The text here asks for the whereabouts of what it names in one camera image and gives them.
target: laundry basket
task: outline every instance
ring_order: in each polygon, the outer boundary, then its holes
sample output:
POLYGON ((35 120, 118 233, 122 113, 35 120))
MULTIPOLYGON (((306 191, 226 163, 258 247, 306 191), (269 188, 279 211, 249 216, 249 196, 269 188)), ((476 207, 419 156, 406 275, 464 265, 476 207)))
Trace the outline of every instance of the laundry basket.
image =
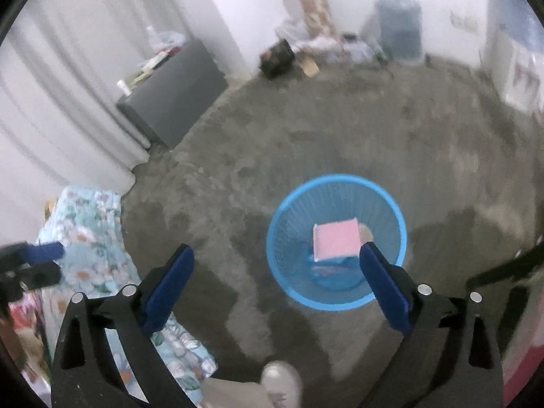
POLYGON ((359 268, 352 270, 350 285, 344 289, 327 286, 313 273, 314 225, 353 218, 371 230, 374 243, 390 263, 402 265, 406 224, 393 198, 364 178, 327 175, 294 190, 276 210, 268 229, 268 264, 289 297, 328 311, 357 308, 374 298, 359 268))

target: gray curtain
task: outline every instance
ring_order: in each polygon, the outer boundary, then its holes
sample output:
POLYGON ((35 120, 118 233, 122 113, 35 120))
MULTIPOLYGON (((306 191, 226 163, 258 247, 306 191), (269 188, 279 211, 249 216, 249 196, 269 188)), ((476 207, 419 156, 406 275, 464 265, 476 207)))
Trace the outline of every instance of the gray curtain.
POLYGON ((175 0, 29 0, 0 47, 0 243, 33 241, 67 184, 127 192, 148 140, 116 82, 152 56, 145 28, 188 36, 175 0))

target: shoelace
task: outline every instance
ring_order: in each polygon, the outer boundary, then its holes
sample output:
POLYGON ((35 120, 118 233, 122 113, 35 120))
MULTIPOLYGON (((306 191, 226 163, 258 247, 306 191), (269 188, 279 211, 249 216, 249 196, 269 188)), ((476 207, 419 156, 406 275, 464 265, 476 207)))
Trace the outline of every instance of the shoelace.
POLYGON ((287 399, 287 395, 285 393, 268 393, 268 397, 272 401, 274 408, 286 408, 285 400, 287 399))

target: wall socket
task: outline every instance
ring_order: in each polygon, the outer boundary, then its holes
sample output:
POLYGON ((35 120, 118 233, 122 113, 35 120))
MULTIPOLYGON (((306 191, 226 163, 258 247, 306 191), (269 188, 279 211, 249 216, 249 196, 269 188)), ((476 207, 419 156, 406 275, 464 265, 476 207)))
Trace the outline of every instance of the wall socket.
POLYGON ((461 15, 456 14, 454 11, 451 11, 449 18, 454 28, 464 30, 470 34, 478 33, 479 23, 476 17, 462 17, 461 15))

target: pant leg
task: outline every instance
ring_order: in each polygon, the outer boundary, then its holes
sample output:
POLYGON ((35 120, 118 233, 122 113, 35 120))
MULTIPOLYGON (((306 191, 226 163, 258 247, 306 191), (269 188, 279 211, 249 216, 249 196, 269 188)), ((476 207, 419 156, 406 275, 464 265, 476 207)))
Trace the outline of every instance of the pant leg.
POLYGON ((274 408, 260 384, 206 379, 202 383, 201 408, 274 408))

